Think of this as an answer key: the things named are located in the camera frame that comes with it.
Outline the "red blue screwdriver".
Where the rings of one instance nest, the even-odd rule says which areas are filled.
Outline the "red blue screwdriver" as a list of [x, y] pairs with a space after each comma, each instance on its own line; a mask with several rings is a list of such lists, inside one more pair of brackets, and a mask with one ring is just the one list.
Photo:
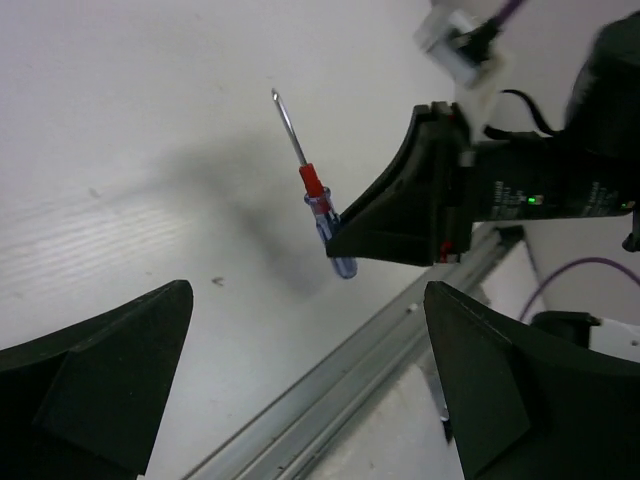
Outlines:
[[318, 235], [326, 247], [341, 224], [331, 199], [331, 191], [320, 180], [314, 165], [307, 161], [282, 96], [275, 88], [271, 89], [271, 98], [300, 164], [298, 171], [305, 189], [304, 202], [311, 210]]

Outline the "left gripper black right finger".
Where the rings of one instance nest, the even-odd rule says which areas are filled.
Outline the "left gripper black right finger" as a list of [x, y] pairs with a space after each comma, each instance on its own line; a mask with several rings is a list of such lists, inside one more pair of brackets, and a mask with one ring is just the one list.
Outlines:
[[638, 478], [638, 363], [440, 281], [427, 285], [424, 310], [465, 478]]

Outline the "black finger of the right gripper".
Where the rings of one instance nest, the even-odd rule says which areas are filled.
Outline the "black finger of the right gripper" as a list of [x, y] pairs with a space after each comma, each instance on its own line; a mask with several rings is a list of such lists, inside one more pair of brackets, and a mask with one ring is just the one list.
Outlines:
[[459, 106], [413, 108], [405, 138], [382, 174], [342, 214], [330, 258], [413, 266], [457, 263], [470, 249], [470, 130]]

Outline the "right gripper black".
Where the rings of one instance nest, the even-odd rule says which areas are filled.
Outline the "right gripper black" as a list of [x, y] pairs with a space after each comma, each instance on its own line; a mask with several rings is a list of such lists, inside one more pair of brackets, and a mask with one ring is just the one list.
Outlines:
[[596, 34], [554, 131], [486, 128], [476, 150], [471, 218], [532, 221], [631, 215], [626, 250], [639, 247], [639, 15]]

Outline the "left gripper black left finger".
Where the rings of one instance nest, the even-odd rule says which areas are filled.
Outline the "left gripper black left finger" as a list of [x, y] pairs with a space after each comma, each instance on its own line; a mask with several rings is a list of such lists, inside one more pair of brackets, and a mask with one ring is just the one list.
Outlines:
[[2, 350], [2, 478], [145, 475], [192, 311], [192, 286], [174, 280]]

